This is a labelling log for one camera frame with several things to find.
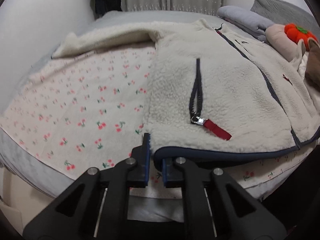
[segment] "gray bed sheet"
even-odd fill
[[[143,11],[143,12],[116,12],[111,11],[90,24],[84,31],[78,32],[77,35],[84,34],[95,28],[126,24],[131,22],[152,22],[168,21],[192,23],[204,18],[212,27],[219,28],[222,23],[228,25],[230,29],[253,39],[253,37],[235,25],[228,23],[218,17],[203,15],[189,12],[173,11]],[[10,84],[6,91],[9,98],[13,98],[21,88],[26,84],[28,76],[38,72],[50,59],[51,54],[58,47],[55,46],[47,55],[42,57],[26,73],[22,73],[18,84]],[[11,100],[0,102],[1,114],[6,110]],[[7,166],[11,171],[16,173],[23,180],[33,187],[56,197],[64,191],[73,180],[51,167],[43,164],[29,153],[19,147],[3,130],[0,129],[0,162]],[[177,199],[152,199],[131,196],[129,200],[128,218],[141,221],[164,222],[169,220],[183,221],[182,201]]]

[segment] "zipper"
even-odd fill
[[[244,57],[244,58],[246,58],[247,60],[249,60],[250,62],[252,62],[241,50],[239,50],[239,49],[237,48],[237,46],[236,46],[231,40],[229,40],[225,35],[223,35],[223,34],[219,31],[219,29],[215,29],[215,31],[216,31],[226,42],[228,42],[233,48],[235,48],[235,49],[241,54],[242,57]],[[260,72],[261,72],[261,74],[262,74],[262,76],[263,76],[263,78],[264,78],[264,80],[265,80],[265,82],[266,82],[266,85],[267,85],[267,87],[268,87],[268,90],[269,90],[271,96],[272,96],[272,97],[274,98],[274,100],[281,106],[282,110],[284,111],[284,113],[285,113],[286,116],[288,117],[288,115],[287,115],[287,113],[285,112],[285,110],[284,110],[284,108],[283,108],[283,106],[282,106],[282,104],[281,104],[278,96],[276,95],[276,92],[275,92],[275,90],[273,89],[273,87],[272,87],[272,85],[271,85],[268,77],[265,75],[265,73],[264,73],[257,65],[255,65],[255,66],[258,68],[258,70],[260,70]],[[301,144],[299,138],[297,137],[297,135],[295,134],[292,126],[291,126],[291,135],[292,135],[292,138],[293,138],[296,146],[298,147],[298,149],[300,149],[302,144]]]
[[[212,122],[210,119],[205,119],[200,117],[202,111],[202,103],[203,103],[203,93],[202,93],[202,79],[201,79],[201,71],[200,71],[200,59],[196,60],[196,78],[193,84],[193,89],[191,92],[190,102],[189,102],[189,112],[190,112],[190,120],[192,124],[197,124],[204,126],[212,133],[214,133],[217,137],[230,140],[231,135]]]

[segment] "zipper pull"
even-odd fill
[[[287,80],[287,81],[292,85],[292,83],[291,83],[291,81],[290,81],[289,78],[287,78],[284,74],[283,74],[282,76],[283,76],[283,78],[284,78],[285,80]]]
[[[191,123],[204,126],[211,132],[213,132],[217,137],[223,139],[223,140],[230,140],[231,134],[227,131],[223,130],[221,127],[216,125],[214,122],[212,122],[210,119],[201,118],[199,116],[194,115],[191,118]]]

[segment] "pillow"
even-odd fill
[[[310,30],[318,40],[320,39],[320,27],[316,19],[291,3],[281,0],[254,0],[251,11],[278,24],[295,23],[295,25]]]
[[[265,35],[268,42],[282,57],[289,62],[293,60],[298,46],[284,33],[284,25],[273,24],[266,29]]]
[[[308,39],[309,43],[309,57],[307,61],[307,68],[305,78],[312,80],[320,88],[320,46],[313,38]]]

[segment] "pumpkin plush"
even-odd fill
[[[299,40],[303,39],[306,50],[309,51],[308,38],[314,38],[316,41],[317,38],[308,30],[297,26],[293,23],[287,24],[284,27],[284,32],[287,34],[288,38],[298,44]]]

